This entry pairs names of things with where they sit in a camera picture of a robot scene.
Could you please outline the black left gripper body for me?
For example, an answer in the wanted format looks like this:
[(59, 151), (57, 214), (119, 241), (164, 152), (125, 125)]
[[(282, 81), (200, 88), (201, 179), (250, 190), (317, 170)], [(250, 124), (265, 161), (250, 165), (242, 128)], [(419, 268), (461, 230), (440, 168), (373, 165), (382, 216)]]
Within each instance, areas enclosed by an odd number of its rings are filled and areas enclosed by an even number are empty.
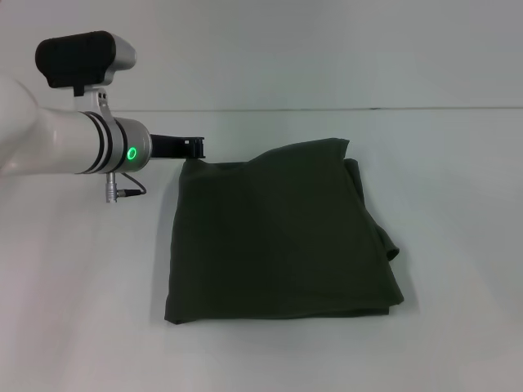
[(189, 138), (150, 135), (152, 159), (184, 159), (193, 157)]

